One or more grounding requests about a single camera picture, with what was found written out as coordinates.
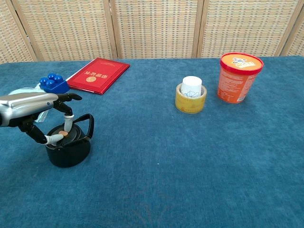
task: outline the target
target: woven screen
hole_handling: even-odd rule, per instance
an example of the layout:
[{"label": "woven screen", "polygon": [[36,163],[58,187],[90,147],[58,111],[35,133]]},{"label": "woven screen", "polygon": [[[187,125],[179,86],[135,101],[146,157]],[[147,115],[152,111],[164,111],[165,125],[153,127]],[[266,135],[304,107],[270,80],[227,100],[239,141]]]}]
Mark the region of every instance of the woven screen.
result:
[{"label": "woven screen", "polygon": [[191,57],[197,0],[110,2],[122,58]]},{"label": "woven screen", "polygon": [[201,57],[237,51],[274,56],[297,0],[210,0]]},{"label": "woven screen", "polygon": [[301,55],[304,56],[304,21],[300,26],[299,31],[297,32],[291,47],[288,51],[289,56]]},{"label": "woven screen", "polygon": [[112,58],[102,0],[14,0],[41,60]]},{"label": "woven screen", "polygon": [[33,61],[8,5],[0,0],[0,63]]}]

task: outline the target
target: red lid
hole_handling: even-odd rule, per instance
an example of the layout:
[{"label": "red lid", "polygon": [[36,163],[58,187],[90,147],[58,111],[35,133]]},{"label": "red lid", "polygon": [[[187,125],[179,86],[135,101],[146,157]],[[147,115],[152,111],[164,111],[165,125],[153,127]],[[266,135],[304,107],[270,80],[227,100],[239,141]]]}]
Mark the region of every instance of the red lid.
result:
[{"label": "red lid", "polygon": [[220,65],[225,70],[238,75],[256,75],[261,72],[264,63],[261,59],[239,52],[224,54]]}]

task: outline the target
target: robotic hand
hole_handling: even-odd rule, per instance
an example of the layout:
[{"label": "robotic hand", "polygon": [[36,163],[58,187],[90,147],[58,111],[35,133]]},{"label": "robotic hand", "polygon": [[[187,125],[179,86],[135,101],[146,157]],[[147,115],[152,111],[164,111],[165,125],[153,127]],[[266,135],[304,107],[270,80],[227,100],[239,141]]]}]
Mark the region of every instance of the robotic hand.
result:
[{"label": "robotic hand", "polygon": [[82,97],[77,94],[51,93],[21,93],[0,96],[0,127],[18,127],[41,144],[56,143],[63,139],[63,135],[44,135],[34,125],[34,121],[41,112],[55,108],[64,113],[64,130],[70,132],[74,115],[72,109],[64,102],[81,99]]}]

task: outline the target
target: red booklet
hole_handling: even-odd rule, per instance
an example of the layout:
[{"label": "red booklet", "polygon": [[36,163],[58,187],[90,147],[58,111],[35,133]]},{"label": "red booklet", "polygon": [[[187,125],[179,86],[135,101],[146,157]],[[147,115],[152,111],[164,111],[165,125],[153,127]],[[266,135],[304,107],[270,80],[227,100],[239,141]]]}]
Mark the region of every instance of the red booklet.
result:
[{"label": "red booklet", "polygon": [[72,89],[104,94],[129,66],[126,63],[96,58],[68,78],[67,84]]}]

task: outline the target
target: tape roll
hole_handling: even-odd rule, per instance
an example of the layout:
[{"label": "tape roll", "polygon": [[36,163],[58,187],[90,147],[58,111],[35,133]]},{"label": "tape roll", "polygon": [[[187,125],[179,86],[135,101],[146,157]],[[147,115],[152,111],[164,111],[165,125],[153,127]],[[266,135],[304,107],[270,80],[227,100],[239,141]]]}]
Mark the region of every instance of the tape roll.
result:
[{"label": "tape roll", "polygon": [[204,108],[207,96],[207,89],[201,86],[201,96],[199,97],[186,97],[181,93],[181,83],[176,87],[175,106],[184,113],[198,113]]}]

